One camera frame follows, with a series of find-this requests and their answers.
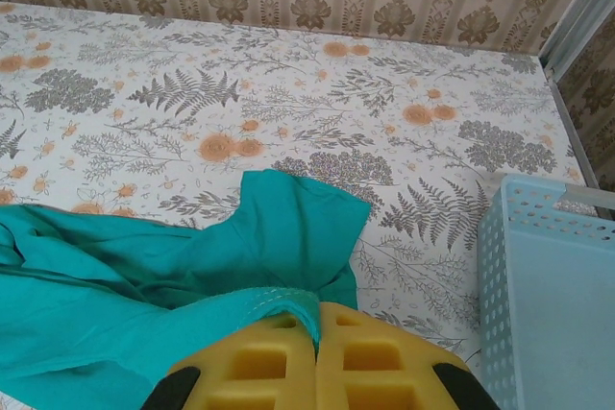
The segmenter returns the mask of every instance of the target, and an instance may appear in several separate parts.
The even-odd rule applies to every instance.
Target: perforated plastic basket
[[[614,198],[510,175],[482,218],[482,381],[504,410],[615,408],[615,224],[554,208]]]

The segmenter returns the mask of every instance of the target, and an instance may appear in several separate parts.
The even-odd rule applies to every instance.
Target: teal shirt
[[[246,172],[206,229],[0,207],[0,390],[40,410],[137,409],[176,362],[282,311],[319,341],[318,302],[357,307],[348,265],[369,205]]]

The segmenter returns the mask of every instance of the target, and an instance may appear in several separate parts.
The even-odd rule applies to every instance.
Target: gray fern print
[[[361,153],[330,154],[318,152],[309,156],[309,162],[287,157],[273,164],[280,170],[298,177],[311,177],[343,189],[372,205],[371,217],[384,205],[374,190],[375,186],[393,185],[391,167],[384,157]]]
[[[451,191],[430,185],[419,178],[421,189],[407,186],[409,196],[397,194],[399,205],[390,205],[385,211],[380,226],[405,232],[410,237],[418,236],[423,242],[436,245],[438,239],[446,237],[449,252],[458,239],[462,239],[466,250],[474,247],[477,229],[482,215],[489,207],[487,196],[477,181],[476,197],[464,187],[443,179]]]
[[[554,153],[542,144],[526,143],[523,136],[491,122],[464,121],[459,127],[460,138],[473,145],[465,150],[474,165],[495,172],[508,165],[524,173],[536,173],[539,168],[551,173],[557,166]]]
[[[159,175],[169,162],[184,161],[184,148],[168,134],[157,137],[153,143],[114,133],[82,134],[72,149],[87,158],[84,174],[89,181],[98,181],[119,171]]]
[[[198,214],[201,218],[222,222],[229,218],[238,206],[239,194],[237,190],[225,197],[203,191],[192,200],[185,196],[175,195],[168,201],[162,201],[159,208],[176,211],[185,217],[193,217],[193,215]]]
[[[0,134],[0,157],[9,155],[9,158],[15,158],[19,152],[19,140],[26,131],[15,133],[15,125],[16,121],[13,120],[11,125]]]
[[[52,69],[34,83],[41,89],[27,96],[25,106],[35,112],[62,108],[71,114],[88,110],[97,113],[108,108],[114,98],[111,90],[97,86],[96,79],[84,77],[76,70]]]
[[[219,104],[223,108],[227,101],[232,99],[237,102],[237,80],[228,83],[227,73],[220,81],[216,81],[210,74],[197,69],[200,79],[194,79],[180,69],[175,71],[175,79],[164,73],[162,82],[152,79],[152,85],[144,86],[140,91],[128,97],[129,100],[137,100],[145,103],[148,108],[155,107],[167,112],[175,109],[175,115],[189,109],[190,116],[196,115],[207,106]]]

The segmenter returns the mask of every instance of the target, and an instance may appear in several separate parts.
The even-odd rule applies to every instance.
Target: gray leaf print
[[[294,134],[295,141],[307,141],[315,149],[334,149],[338,146],[356,148],[374,145],[374,140],[363,133],[346,134],[340,129],[309,129]]]
[[[181,145],[168,135],[148,143],[113,133],[82,134],[72,149],[87,158],[89,167],[84,174],[89,181],[98,181],[124,169],[129,173],[159,175],[169,162],[183,161]]]
[[[0,85],[0,109],[16,109],[21,113],[21,117],[25,117],[23,110],[19,106],[19,95],[13,90],[11,93],[5,93],[4,87]]]
[[[228,43],[227,38],[224,36],[219,34],[204,34],[198,31],[188,35],[175,33],[170,36],[165,36],[163,39],[177,43],[190,43],[197,47],[211,47],[221,43]]]
[[[399,136],[391,136],[388,138],[388,142],[391,146],[408,146],[412,149],[413,153],[424,153],[426,154],[428,160],[444,158],[447,160],[444,168],[468,168],[484,179],[480,172],[472,168],[471,165],[468,165],[463,160],[463,157],[461,157],[461,155],[451,146],[446,146],[445,148],[440,149],[431,139],[427,141],[427,144],[421,144],[418,141],[408,138],[407,136],[404,138],[400,138]]]
[[[13,120],[12,124],[0,134],[0,157],[9,155],[10,158],[15,158],[19,149],[19,140],[26,132],[25,130],[20,134],[13,134],[15,130],[16,121]]]
[[[344,119],[346,109],[338,109],[333,100],[324,96],[296,96],[282,86],[271,86],[264,101],[254,96],[242,98],[241,115],[263,122],[279,122],[286,117],[293,120],[314,120],[319,130],[326,130]]]
[[[384,67],[396,74],[412,74],[414,77],[432,76],[437,71],[437,69],[426,67],[418,60],[397,60],[390,57],[369,57],[368,60],[377,67]]]
[[[502,64],[512,67],[519,74],[535,74],[538,69],[538,64],[530,55],[507,53],[502,57]]]
[[[177,59],[180,52],[172,50],[164,40],[135,39],[127,34],[112,34],[102,44],[85,43],[79,48],[79,61],[111,64],[118,61],[147,62],[157,69]]]
[[[522,112],[553,110],[553,96],[547,86],[519,87],[509,80],[491,79],[492,89],[475,90],[470,94],[482,110],[499,112],[501,115],[515,115]]]
[[[83,77],[76,70],[52,69],[34,83],[42,89],[30,93],[25,105],[36,112],[60,107],[71,114],[96,113],[108,108],[114,97],[111,90],[97,87],[96,79]]]
[[[156,105],[156,109],[163,109],[165,112],[171,108],[176,108],[175,115],[183,110],[190,109],[191,116],[216,103],[224,108],[229,99],[237,102],[239,99],[236,92],[237,80],[228,84],[228,77],[225,72],[222,79],[217,83],[211,75],[200,69],[197,69],[197,71],[201,77],[200,81],[177,69],[175,71],[176,79],[165,73],[162,78],[163,83],[159,83],[156,78],[152,79],[150,88],[144,86],[141,91],[137,90],[128,99],[145,103],[148,108]]]
[[[361,153],[357,149],[339,155],[314,153],[309,157],[309,163],[287,157],[274,163],[273,168],[299,177],[312,177],[350,192],[372,204],[372,217],[384,205],[374,187],[393,185],[391,167],[384,157]]]
[[[7,22],[11,24],[19,23],[19,27],[23,29],[39,29],[41,31],[59,31],[63,25],[58,24],[52,18],[31,17],[28,14],[7,14]]]
[[[524,173],[536,173],[539,168],[551,173],[557,165],[554,154],[542,144],[526,143],[520,134],[492,126],[491,122],[466,120],[458,136],[474,143],[465,153],[488,172],[507,164]]]
[[[407,186],[409,198],[398,193],[399,206],[391,205],[385,211],[380,226],[405,231],[410,237],[415,233],[425,242],[426,238],[436,245],[441,235],[446,235],[449,252],[455,241],[462,237],[469,251],[477,239],[480,218],[489,207],[487,197],[477,181],[477,197],[467,189],[443,179],[453,192],[447,192],[419,178],[422,191]]]
[[[364,272],[361,264],[364,262],[375,262],[373,254],[378,255],[378,261],[385,262],[388,267],[372,264],[370,269],[377,268],[383,271],[382,278],[397,282],[400,288],[410,295],[418,293],[422,296],[428,309],[439,319],[445,321],[455,320],[472,329],[479,327],[478,300],[476,296],[467,295],[463,290],[463,280],[471,273],[467,259],[462,255],[447,254],[429,259],[407,260],[399,257],[393,247],[396,244],[381,242],[374,245],[364,239],[359,239],[355,258],[361,272]],[[383,320],[396,325],[399,319],[389,315],[383,316]],[[410,316],[408,321],[403,321],[402,325],[426,331],[432,328],[433,332],[439,332],[438,324],[430,321],[426,325],[420,324],[413,326],[414,316]]]
[[[370,109],[369,115],[378,117],[389,103],[395,101],[395,89],[400,85],[367,71],[351,69],[346,73],[346,80],[337,81],[332,86],[339,89],[331,90],[330,96],[344,104],[350,103],[353,97],[359,98]]]
[[[9,35],[4,31],[0,31],[0,47],[9,41]]]
[[[175,195],[168,201],[162,201],[159,208],[168,211],[177,211],[183,216],[198,213],[207,220],[225,221],[239,206],[238,190],[235,194],[219,197],[212,192],[203,191],[191,202],[187,197]]]
[[[126,122],[116,122],[113,124],[105,124],[106,127],[118,129],[127,136],[140,136],[147,134],[150,136],[160,136],[160,131],[180,132],[196,123],[193,117],[187,117],[181,120],[163,119],[158,121],[154,118],[147,122],[141,122],[136,117],[133,117]]]

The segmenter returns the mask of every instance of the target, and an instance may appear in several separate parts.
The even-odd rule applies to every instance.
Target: vent hole
[[[346,386],[348,410],[425,410],[414,389],[403,385],[356,385]]]
[[[366,372],[401,369],[400,353],[389,343],[352,343],[344,350],[344,370]]]
[[[285,377],[286,354],[282,350],[248,349],[241,350],[235,356],[230,379],[280,379]]]

